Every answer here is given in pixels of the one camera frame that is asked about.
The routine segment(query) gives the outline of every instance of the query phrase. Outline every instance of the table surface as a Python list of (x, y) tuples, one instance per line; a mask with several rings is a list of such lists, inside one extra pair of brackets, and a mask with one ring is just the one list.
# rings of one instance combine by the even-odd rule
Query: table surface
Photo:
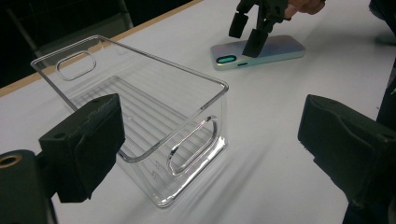
[[(238, 2), (194, 2), (117, 37), (229, 84), (226, 150), (165, 209), (116, 165), (91, 200), (52, 198), (60, 223), (342, 223), (344, 193), (297, 140), (304, 100), (307, 94), (332, 98), (375, 119), (396, 56), (378, 38), (391, 31), (369, 12), (369, 1), (329, 1), (319, 14), (298, 14), (271, 33), (302, 43), (303, 58), (217, 71), (209, 49), (236, 41), (228, 30)], [(250, 11), (242, 39), (256, 12)], [(33, 80), (0, 98), (0, 153), (38, 153), (37, 139), (69, 115), (45, 80)]]

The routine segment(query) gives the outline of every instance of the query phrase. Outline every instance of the human hand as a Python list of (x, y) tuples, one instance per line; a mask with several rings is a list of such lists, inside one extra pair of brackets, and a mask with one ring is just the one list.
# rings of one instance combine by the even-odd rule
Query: human hand
[(285, 10), (285, 18), (291, 18), (297, 12), (317, 14), (325, 6), (324, 0), (289, 0)]

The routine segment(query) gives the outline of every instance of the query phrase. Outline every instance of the bin handle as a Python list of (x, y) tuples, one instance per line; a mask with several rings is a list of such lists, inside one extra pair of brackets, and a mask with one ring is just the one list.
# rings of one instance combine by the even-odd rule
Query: bin handle
[[(83, 55), (83, 54), (87, 54), (88, 56), (90, 56), (90, 58), (91, 58), (91, 60), (92, 60), (92, 66), (89, 67), (89, 68), (87, 68), (86, 70), (83, 70), (83, 71), (80, 72), (80, 73), (77, 73), (77, 74), (76, 74), (75, 76), (73, 76), (73, 77), (67, 77), (67, 76), (65, 76), (65, 75), (61, 72), (61, 70), (60, 70), (60, 67), (61, 67), (62, 63), (67, 62), (67, 61), (69, 61), (69, 60), (72, 60), (72, 59), (74, 59), (74, 58), (77, 58), (77, 56)], [(71, 80), (74, 80), (74, 79), (76, 79), (76, 78), (78, 78), (78, 77), (81, 77), (81, 76), (83, 76), (83, 75), (85, 75), (85, 74), (91, 72), (95, 67), (96, 67), (96, 60), (93, 58), (92, 54), (91, 54), (90, 52), (88, 52), (87, 50), (82, 50), (82, 51), (73, 53), (73, 54), (71, 54), (71, 55), (69, 55), (69, 56), (67, 56), (67, 57), (65, 57), (65, 58), (63, 58), (63, 59), (61, 59), (59, 62), (57, 62), (57, 63), (56, 63), (56, 72), (58, 73), (58, 75), (59, 75), (59, 77), (60, 77), (61, 79), (65, 80), (65, 81), (71, 81)]]
[[(193, 162), (197, 158), (199, 158), (201, 155), (203, 155), (204, 152), (205, 152), (205, 149), (214, 142), (214, 140), (216, 139), (216, 136), (217, 136), (217, 132), (218, 132), (218, 124), (217, 124), (216, 120), (217, 120), (216, 116), (207, 117), (202, 122), (200, 122), (196, 126), (196, 128), (194, 130), (192, 130), (191, 133), (189, 133), (186, 137), (181, 139), (172, 148), (172, 150), (169, 153), (168, 159), (166, 161), (166, 166), (168, 167), (168, 171), (172, 175), (179, 175), (182, 172), (184, 172), (186, 169), (190, 168), (193, 165)], [(187, 139), (189, 139), (197, 131), (201, 130), (204, 127), (204, 125), (207, 124), (209, 121), (212, 121), (212, 123), (213, 123), (213, 133), (212, 133), (211, 138), (201, 148), (199, 148), (183, 165), (181, 165), (179, 168), (173, 167), (171, 160), (172, 160), (173, 156), (175, 155), (175, 153), (177, 152), (177, 150), (180, 147), (180, 145), (183, 144), (183, 142), (185, 142)]]

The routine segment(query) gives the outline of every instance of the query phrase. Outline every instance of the black robotic claw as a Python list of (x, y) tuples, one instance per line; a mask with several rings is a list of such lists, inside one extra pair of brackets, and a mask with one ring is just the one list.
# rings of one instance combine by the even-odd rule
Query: black robotic claw
[(275, 23), (281, 23), (285, 19), (285, 9), (288, 7), (287, 0), (241, 0), (233, 17), (229, 36), (240, 38), (245, 25), (248, 22), (248, 13), (254, 5), (259, 6), (256, 29), (253, 29), (248, 38), (243, 55), (256, 58), (260, 55), (262, 47), (272, 32)]

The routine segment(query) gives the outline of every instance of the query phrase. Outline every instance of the transparent container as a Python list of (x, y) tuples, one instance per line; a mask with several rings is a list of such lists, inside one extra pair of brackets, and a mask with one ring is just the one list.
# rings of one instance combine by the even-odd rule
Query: transparent container
[(223, 81), (99, 35), (31, 65), (71, 112), (119, 94), (126, 140), (118, 165), (160, 207), (227, 146)]

